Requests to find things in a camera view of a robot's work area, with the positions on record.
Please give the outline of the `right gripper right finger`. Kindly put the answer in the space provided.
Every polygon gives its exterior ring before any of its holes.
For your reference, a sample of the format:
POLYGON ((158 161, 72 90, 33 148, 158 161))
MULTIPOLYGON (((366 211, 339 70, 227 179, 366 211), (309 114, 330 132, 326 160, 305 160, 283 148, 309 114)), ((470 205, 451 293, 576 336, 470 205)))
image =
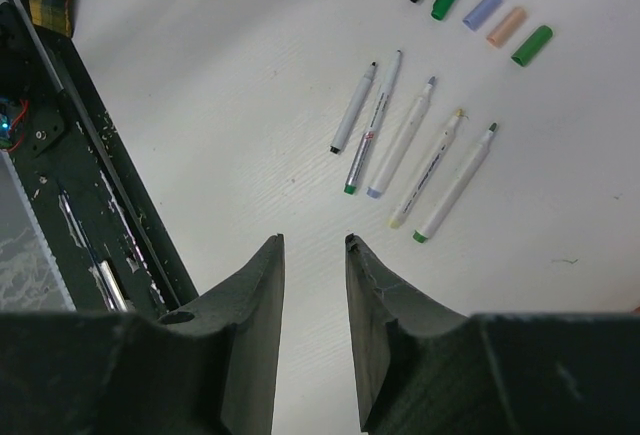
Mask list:
POLYGON ((461 315, 345 240, 359 424, 367 434, 635 434, 639 318, 461 315))

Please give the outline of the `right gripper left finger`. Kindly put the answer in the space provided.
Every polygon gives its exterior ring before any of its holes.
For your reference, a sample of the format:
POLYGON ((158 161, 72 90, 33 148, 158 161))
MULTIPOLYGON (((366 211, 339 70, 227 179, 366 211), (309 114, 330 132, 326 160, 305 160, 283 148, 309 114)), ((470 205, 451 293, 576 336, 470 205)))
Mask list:
POLYGON ((268 434, 285 243, 158 320, 133 312, 5 312, 5 434, 268 434))

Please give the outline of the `green capped marker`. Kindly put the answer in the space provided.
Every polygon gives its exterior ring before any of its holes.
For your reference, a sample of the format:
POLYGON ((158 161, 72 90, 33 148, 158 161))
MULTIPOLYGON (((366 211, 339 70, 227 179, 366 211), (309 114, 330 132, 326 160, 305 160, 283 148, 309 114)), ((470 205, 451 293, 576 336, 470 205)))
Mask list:
POLYGON ((412 235, 414 241, 423 244, 436 234, 490 153, 492 141, 498 130, 499 124, 493 122, 475 146, 471 148, 469 156, 460 164, 451 183, 433 206, 424 223, 414 230, 412 235))

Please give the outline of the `black marker pen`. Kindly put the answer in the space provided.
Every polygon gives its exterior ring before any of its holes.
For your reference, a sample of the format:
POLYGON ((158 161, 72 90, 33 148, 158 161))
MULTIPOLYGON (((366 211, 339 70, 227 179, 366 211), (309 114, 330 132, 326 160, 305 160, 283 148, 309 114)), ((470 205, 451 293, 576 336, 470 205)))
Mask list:
POLYGON ((356 123, 357 117, 362 109, 362 106, 373 83, 376 70, 377 63, 372 62, 367 67, 367 70, 365 71, 362 79, 358 83, 330 144, 331 153, 340 154, 346 147, 353 127, 356 123))

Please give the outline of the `pastel pink highlighter cap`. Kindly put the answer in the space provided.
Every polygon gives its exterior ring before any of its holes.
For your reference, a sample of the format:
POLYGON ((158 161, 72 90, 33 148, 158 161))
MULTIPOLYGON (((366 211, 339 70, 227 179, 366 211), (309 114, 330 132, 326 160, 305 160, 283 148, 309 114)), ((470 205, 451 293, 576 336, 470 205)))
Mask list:
POLYGON ((486 40, 495 48, 504 46, 527 20, 527 11, 514 7, 488 34, 486 40))

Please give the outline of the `pastel purple highlighter cap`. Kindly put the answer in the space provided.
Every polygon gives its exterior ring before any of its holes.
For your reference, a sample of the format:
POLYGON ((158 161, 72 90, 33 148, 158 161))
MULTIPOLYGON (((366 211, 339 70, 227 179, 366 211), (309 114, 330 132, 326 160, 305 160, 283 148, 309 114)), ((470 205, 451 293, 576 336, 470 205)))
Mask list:
POLYGON ((462 20, 472 31, 477 31, 502 5, 503 0, 481 0, 462 20))

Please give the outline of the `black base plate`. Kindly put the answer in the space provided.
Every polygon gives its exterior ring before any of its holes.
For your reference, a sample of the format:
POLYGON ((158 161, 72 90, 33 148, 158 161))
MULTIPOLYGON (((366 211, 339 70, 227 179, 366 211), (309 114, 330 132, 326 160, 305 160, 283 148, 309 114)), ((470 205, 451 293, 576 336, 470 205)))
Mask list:
POLYGON ((1 0, 1 154, 66 304, 158 317, 197 291, 72 40, 1 0))

